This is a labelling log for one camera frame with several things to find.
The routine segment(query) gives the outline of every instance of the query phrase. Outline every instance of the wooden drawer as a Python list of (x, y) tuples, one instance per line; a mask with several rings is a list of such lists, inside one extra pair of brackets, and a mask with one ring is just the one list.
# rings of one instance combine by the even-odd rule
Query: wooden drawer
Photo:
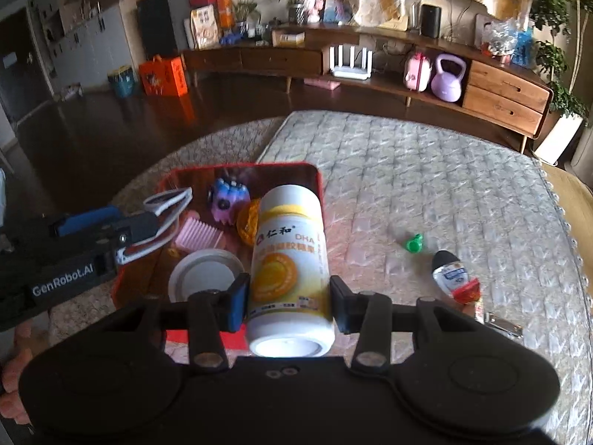
[(468, 85), (463, 99), (463, 108), (484, 115), (486, 120), (509, 124), (515, 129), (534, 135), (542, 115), (520, 103)]
[(521, 103), (540, 114), (546, 109), (550, 95), (545, 88), (475, 60), (471, 62), (468, 83)]
[(188, 50), (183, 52), (186, 69), (204, 72), (241, 70), (239, 49)]
[(244, 70), (281, 75), (321, 75), (322, 52), (305, 49), (241, 49)]

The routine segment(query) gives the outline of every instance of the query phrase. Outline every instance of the bottle label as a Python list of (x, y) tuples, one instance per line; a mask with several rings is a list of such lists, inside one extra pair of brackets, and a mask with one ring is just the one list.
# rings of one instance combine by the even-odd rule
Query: bottle label
[(468, 304), (480, 299), (480, 282), (470, 279), (461, 262), (445, 264), (432, 272), (441, 290), (458, 303)]
[(291, 311), (331, 321), (329, 278), (323, 230), (304, 217), (270, 219), (256, 236), (247, 318)]

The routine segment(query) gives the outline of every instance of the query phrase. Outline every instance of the white supplement bottle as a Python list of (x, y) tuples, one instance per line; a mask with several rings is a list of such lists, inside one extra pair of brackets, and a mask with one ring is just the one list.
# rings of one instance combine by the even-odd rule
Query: white supplement bottle
[(300, 185), (260, 203), (247, 303), (247, 341), (271, 358), (322, 356), (335, 334), (321, 204)]

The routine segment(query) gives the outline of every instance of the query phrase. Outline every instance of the pink box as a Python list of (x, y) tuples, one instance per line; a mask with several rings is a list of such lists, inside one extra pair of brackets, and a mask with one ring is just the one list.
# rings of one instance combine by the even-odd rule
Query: pink box
[(321, 79), (305, 79), (305, 85), (312, 85), (313, 87), (321, 87), (325, 90), (333, 90), (340, 86), (340, 82), (332, 82), (331, 80)]

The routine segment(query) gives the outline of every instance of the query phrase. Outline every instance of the router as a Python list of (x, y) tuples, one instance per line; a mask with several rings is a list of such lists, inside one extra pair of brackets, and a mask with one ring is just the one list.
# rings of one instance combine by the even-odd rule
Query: router
[(371, 77), (372, 71), (372, 51), (362, 48), (362, 66), (354, 66), (354, 46), (350, 47), (350, 66), (345, 66), (344, 63), (344, 46), (340, 45), (337, 51), (337, 65), (336, 65), (336, 49), (330, 47), (330, 70), (334, 77), (343, 79), (366, 80)]

